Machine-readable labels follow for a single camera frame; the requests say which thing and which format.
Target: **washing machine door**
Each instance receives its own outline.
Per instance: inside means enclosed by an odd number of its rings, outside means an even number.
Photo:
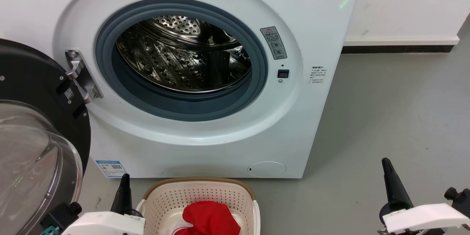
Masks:
[[[65,70],[0,39],[2,234],[40,234],[45,213],[77,200],[90,136],[84,99]]]

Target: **gray floor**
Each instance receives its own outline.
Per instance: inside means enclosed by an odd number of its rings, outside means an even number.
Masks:
[[[262,235],[375,234],[383,157],[415,205],[470,188],[469,20],[460,32],[450,54],[341,56],[304,178],[244,180],[260,203]],[[134,205],[157,181],[131,180]],[[84,211],[109,210],[118,184],[89,163]]]

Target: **laundry basket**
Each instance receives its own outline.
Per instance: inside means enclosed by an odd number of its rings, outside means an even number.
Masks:
[[[184,208],[205,200],[226,204],[240,235],[260,235],[260,208],[251,189],[237,180],[205,177],[163,180],[150,188],[136,208],[145,218],[144,235],[171,235]]]

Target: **door hinge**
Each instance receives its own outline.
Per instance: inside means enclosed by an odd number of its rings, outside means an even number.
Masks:
[[[80,51],[68,50],[65,52],[65,58],[72,68],[72,70],[67,72],[67,76],[69,76],[79,88],[85,104],[90,103],[94,98],[103,98],[103,94],[96,85]]]

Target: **brown basket rim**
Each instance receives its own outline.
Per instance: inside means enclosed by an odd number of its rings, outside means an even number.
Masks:
[[[143,199],[147,200],[150,194],[157,189],[158,187],[166,184],[172,184],[172,183],[180,183],[180,182],[221,182],[221,183],[228,183],[228,184],[235,184],[243,187],[249,194],[252,200],[256,200],[255,194],[253,193],[252,189],[246,185],[245,183],[235,180],[235,179],[230,179],[230,178],[217,178],[217,177],[183,177],[183,178],[170,178],[166,179],[163,181],[160,181],[159,183],[156,183],[153,185],[151,188],[147,190],[147,192],[144,194]]]

